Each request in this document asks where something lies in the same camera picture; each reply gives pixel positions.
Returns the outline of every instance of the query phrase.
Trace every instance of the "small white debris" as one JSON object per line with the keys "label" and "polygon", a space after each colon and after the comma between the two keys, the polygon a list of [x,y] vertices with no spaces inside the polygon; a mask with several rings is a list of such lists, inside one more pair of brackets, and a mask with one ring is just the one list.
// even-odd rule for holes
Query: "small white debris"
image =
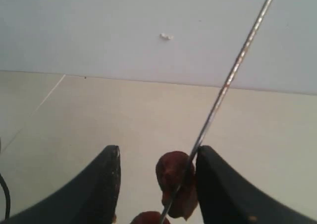
{"label": "small white debris", "polygon": [[165,33],[161,33],[160,34],[160,37],[162,37],[163,39],[165,40],[173,40],[174,39],[174,36],[173,35],[167,35]]}

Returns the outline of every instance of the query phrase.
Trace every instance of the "black cable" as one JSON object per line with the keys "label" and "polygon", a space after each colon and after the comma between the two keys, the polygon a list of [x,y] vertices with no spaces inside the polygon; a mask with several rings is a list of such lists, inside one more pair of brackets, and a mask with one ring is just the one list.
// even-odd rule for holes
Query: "black cable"
{"label": "black cable", "polygon": [[6,185],[5,180],[3,179],[1,173],[0,173],[0,184],[5,195],[5,219],[8,219],[10,217],[11,198],[10,198],[10,192],[9,192],[8,186]]}

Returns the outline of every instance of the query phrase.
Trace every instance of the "metal skewer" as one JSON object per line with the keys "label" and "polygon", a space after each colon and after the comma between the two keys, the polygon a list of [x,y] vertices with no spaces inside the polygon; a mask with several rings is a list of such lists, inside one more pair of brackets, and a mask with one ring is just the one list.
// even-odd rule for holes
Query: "metal skewer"
{"label": "metal skewer", "polygon": [[217,96],[217,99],[216,101],[214,102],[213,106],[212,106],[212,109],[210,111],[210,113],[208,114],[208,117],[205,121],[205,124],[201,130],[201,132],[199,133],[199,136],[196,140],[196,143],[192,149],[192,152],[188,158],[188,161],[187,161],[187,165],[186,165],[186,169],[185,169],[185,172],[183,174],[183,179],[182,179],[182,182],[177,186],[177,188],[174,190],[168,204],[165,206],[161,216],[160,216],[160,220],[159,220],[159,223],[160,224],[163,224],[165,218],[166,218],[166,215],[176,197],[176,194],[177,192],[179,191],[180,187],[182,186],[182,183],[184,181],[184,176],[186,174],[186,172],[189,170],[190,166],[191,166],[191,163],[193,162],[193,159],[198,151],[198,148],[200,147],[207,131],[208,131],[208,128],[210,127],[210,124],[212,123],[213,119],[214,119],[214,116],[215,114],[217,113],[218,109],[220,108],[220,105],[221,105],[221,102],[222,100],[224,99],[226,93],[227,93],[227,90],[229,89],[230,87],[230,84],[232,83],[233,79],[234,79],[234,76],[236,75],[238,69],[239,69],[239,66],[241,65],[245,55],[247,54],[248,52],[248,49],[260,27],[260,24],[261,22],[263,21],[263,18],[271,4],[272,0],[265,0],[259,14],[258,14],[258,17],[252,27],[252,29],[250,30],[249,34],[248,34],[248,37],[245,41],[245,43],[243,44],[243,47],[242,49],[240,50],[234,64],[233,64],[233,67],[231,68],[230,72],[229,72],[229,75],[227,76],[227,79],[224,83],[224,85],[222,86],[222,88],[220,89],[219,91],[219,94]]}

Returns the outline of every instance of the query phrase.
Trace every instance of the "black wire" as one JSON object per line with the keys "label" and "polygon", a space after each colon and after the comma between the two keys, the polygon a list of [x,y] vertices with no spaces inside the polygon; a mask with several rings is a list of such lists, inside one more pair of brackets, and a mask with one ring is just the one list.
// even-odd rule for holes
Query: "black wire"
{"label": "black wire", "polygon": [[10,217],[11,198],[10,198],[10,192],[9,192],[8,186],[6,185],[5,180],[3,179],[1,173],[0,173],[0,184],[5,195],[5,219],[8,219]]}

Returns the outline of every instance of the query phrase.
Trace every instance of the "beige floor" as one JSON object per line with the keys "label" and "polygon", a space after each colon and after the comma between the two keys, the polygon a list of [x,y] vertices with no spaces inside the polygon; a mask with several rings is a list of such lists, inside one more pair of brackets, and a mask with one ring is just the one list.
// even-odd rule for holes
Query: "beige floor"
{"label": "beige floor", "polygon": [[[12,78],[0,91],[11,91],[14,73],[0,74]],[[41,93],[34,91],[46,81],[47,75],[41,76],[25,94]],[[37,106],[46,98],[26,124],[16,125],[23,129],[0,156],[12,213],[62,187],[109,144],[121,149],[117,223],[128,224],[142,211],[161,211],[156,161],[168,151],[191,150],[217,92],[211,87],[64,77],[47,98],[39,99]],[[230,90],[204,144],[269,195],[317,219],[316,107],[317,96]],[[199,209],[188,223],[202,223]]]}

